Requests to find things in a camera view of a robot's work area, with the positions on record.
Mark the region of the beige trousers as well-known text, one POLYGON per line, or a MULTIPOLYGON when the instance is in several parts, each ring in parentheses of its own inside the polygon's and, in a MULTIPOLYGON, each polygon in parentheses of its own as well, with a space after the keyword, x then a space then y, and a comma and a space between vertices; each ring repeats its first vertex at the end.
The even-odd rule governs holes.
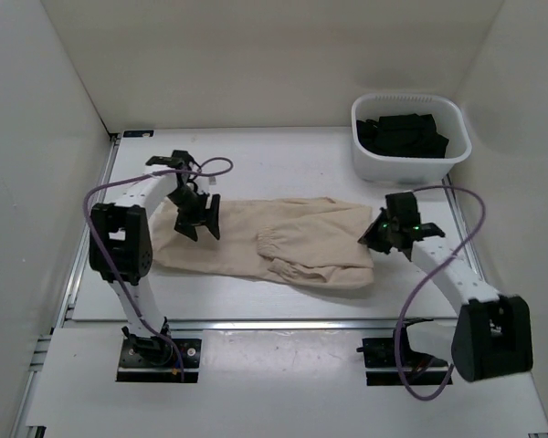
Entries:
POLYGON ((297 287, 351 290, 374 281, 374 262, 358 240, 372 209, 328 197, 236 200, 220 204, 221 236, 193 241, 174 230, 176 208, 153 214, 153 260, 165 269, 245 277, 297 287))

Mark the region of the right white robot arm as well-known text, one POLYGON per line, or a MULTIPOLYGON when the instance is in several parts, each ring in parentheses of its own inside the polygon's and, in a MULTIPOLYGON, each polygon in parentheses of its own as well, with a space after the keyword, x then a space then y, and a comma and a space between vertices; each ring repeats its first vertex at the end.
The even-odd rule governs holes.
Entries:
POLYGON ((405 365, 424 354, 445 361, 464 381, 484 381, 529 372, 533 367, 530 309, 519 296, 507 296, 459 259, 463 245, 451 249, 444 231, 421 219, 415 192, 390 193, 385 206, 360 237, 377 253, 395 250, 425 273, 403 305, 392 353, 401 382, 405 365), (454 327, 406 313, 427 284, 433 283, 457 315, 454 327))

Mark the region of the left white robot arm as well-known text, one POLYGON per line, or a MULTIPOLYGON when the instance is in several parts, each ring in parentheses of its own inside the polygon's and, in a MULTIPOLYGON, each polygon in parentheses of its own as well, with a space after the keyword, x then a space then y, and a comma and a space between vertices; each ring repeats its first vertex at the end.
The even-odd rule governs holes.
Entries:
POLYGON ((174 230, 179 235, 195 242, 204 227, 218 239, 220 197, 200 185, 206 173, 188 151, 153 156, 145 166, 145 174, 122 181, 127 189, 111 203, 90 201, 100 187, 86 194, 82 208, 90 230, 89 264, 120 300, 127 318, 122 332, 131 348, 154 367, 183 373, 182 351, 147 278, 153 263, 149 219, 169 200, 177 209, 174 230))

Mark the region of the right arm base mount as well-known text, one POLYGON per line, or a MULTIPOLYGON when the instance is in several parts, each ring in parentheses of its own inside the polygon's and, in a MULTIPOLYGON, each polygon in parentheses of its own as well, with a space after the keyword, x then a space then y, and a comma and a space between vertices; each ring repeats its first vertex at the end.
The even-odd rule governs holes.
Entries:
MULTIPOLYGON (((356 352, 363 356, 368 387, 402 386, 395 365, 393 339, 364 338, 356 352)), ((402 364, 411 386, 438 386, 448 371, 444 360, 410 349, 405 351, 402 364)))

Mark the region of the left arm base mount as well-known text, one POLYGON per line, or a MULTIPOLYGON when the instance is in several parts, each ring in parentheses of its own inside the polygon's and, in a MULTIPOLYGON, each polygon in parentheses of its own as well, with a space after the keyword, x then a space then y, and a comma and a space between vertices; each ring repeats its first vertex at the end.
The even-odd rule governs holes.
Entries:
POLYGON ((116 372, 117 382, 139 383, 197 383, 199 377, 202 340, 173 338, 183 361, 174 349, 158 339, 122 340, 116 372))

